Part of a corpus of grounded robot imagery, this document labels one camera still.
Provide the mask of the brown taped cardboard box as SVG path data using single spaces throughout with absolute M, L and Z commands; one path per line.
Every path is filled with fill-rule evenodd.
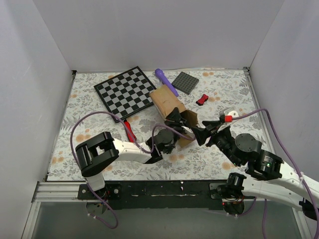
M 163 120 L 175 107 L 178 107 L 181 116 L 187 120 L 187 127 L 184 127 L 184 131 L 178 131 L 183 136 L 180 136 L 176 144 L 181 148 L 191 144 L 194 141 L 194 134 L 191 128 L 198 124 L 197 113 L 188 110 L 166 85 L 151 92 L 150 97 Z

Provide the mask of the red black utility knife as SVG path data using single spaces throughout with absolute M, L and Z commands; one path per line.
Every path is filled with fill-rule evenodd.
M 123 121 L 123 123 L 125 125 L 125 131 L 129 142 L 135 143 L 137 138 L 132 131 L 130 123 L 126 119 Z

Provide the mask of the red black knife cap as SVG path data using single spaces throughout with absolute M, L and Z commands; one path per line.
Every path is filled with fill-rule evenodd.
M 196 104 L 199 105 L 199 106 L 202 106 L 204 105 L 204 103 L 209 99 L 209 96 L 206 95 L 206 94 L 203 94 L 201 96 L 201 98 L 199 100 L 196 101 Z

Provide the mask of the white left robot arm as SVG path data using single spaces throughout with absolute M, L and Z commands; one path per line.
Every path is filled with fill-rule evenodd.
M 154 137 L 137 146 L 131 133 L 129 136 L 132 140 L 125 142 L 113 138 L 110 132 L 105 131 L 75 147 L 82 177 L 86 179 L 93 198 L 101 199 L 105 196 L 106 187 L 102 171 L 114 161 L 154 164 L 163 159 L 163 154 L 172 152 L 177 140 L 180 139 L 179 135 L 185 133 L 189 124 L 178 108 L 173 109 L 164 123 L 178 134 L 163 128 Z

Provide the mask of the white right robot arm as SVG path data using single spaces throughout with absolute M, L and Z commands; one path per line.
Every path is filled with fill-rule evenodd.
M 235 166 L 246 166 L 245 173 L 230 173 L 227 182 L 213 190 L 224 198 L 262 197 L 300 210 L 310 219 L 319 219 L 319 183 L 299 175 L 283 159 L 262 149 L 249 133 L 233 137 L 229 126 L 204 121 L 204 128 L 193 127 L 197 143 L 215 145 Z

